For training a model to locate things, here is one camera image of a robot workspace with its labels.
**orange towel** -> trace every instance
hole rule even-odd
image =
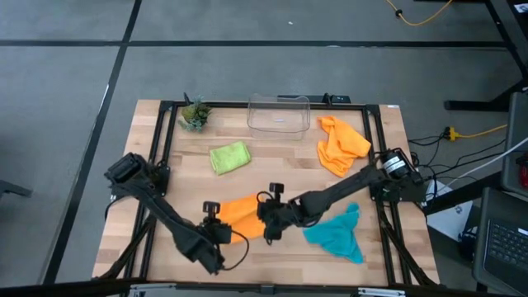
[[[335,116],[320,116],[318,120],[328,133],[328,142],[319,141],[317,144],[319,161],[338,177],[344,177],[354,159],[369,152],[370,142]]]
[[[248,239],[262,236],[266,227],[257,217],[257,194],[220,203],[218,218]],[[237,234],[231,236],[231,243],[241,241],[243,238]]]

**yellow-green sponge cloth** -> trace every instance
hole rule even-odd
[[[234,144],[210,150],[211,164],[217,175],[230,172],[244,166],[251,161],[246,144],[237,141]]]

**wooden tabletop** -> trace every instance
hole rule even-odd
[[[140,100],[136,106],[125,153],[149,155],[160,101]],[[398,106],[380,106],[386,144],[402,148],[408,154],[407,136]],[[322,167],[317,155],[317,142],[327,139],[318,126],[318,116],[336,116],[364,134],[359,111],[311,111],[311,126],[304,138],[295,140],[254,139],[248,130],[247,110],[243,108],[214,108],[206,129],[201,134],[190,133],[177,125],[171,147],[169,166],[171,181],[166,200],[182,217],[198,224],[205,216],[205,200],[228,201],[259,191],[266,191],[270,182],[285,184],[283,200],[308,190],[322,190],[341,179]],[[168,114],[158,149],[163,151]],[[374,119],[370,119],[374,149],[378,150]],[[252,155],[252,161],[233,172],[216,176],[210,164],[209,151],[242,140]],[[368,159],[357,159],[348,175],[359,172]],[[280,241],[268,246],[263,238],[250,240],[246,260],[232,271],[211,276],[199,262],[191,263],[174,246],[172,235],[158,223],[153,242],[148,279],[151,281],[200,281],[229,283],[275,283],[288,285],[387,285],[380,229],[375,204],[367,189],[358,191],[335,203],[322,221],[342,214],[356,202],[361,216],[354,233],[365,262],[353,264],[337,258],[304,239],[302,229],[288,228]],[[124,200],[114,205],[106,221],[93,275],[99,276],[110,268],[130,241],[138,202]],[[405,245],[420,267],[438,281],[431,241],[423,213],[412,203],[399,203]],[[225,266],[237,262],[245,251],[245,243],[223,245]],[[392,247],[397,281],[401,281],[398,254]],[[134,275],[138,275],[143,247],[138,250]]]

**gray floor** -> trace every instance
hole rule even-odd
[[[440,6],[395,2],[412,20]],[[511,13],[496,4],[527,57]],[[132,5],[3,0],[0,40],[120,40]],[[424,41],[500,40],[500,35],[482,4],[456,3],[434,22],[409,27],[382,0],[151,0],[142,4],[132,39]],[[0,200],[0,286],[39,282],[116,54],[111,47],[0,48],[0,179],[35,191],[30,199]],[[511,56],[501,49],[129,48],[58,281],[91,276],[109,198],[102,173],[123,152],[138,99],[182,99],[183,92],[207,100],[243,100],[254,92],[341,93],[358,103],[400,105],[408,137],[418,138],[447,125],[470,134],[506,123],[506,114],[449,112],[442,102],[486,101],[519,79]],[[436,163],[453,164],[456,156],[503,138],[499,132],[443,143]],[[412,149],[426,162],[434,148]],[[497,170],[491,166],[474,176]],[[436,264],[442,283],[474,289],[465,266],[439,251]]]

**clear plastic container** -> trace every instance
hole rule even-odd
[[[307,97],[249,97],[247,126],[259,139],[301,140],[310,127],[310,102]]]

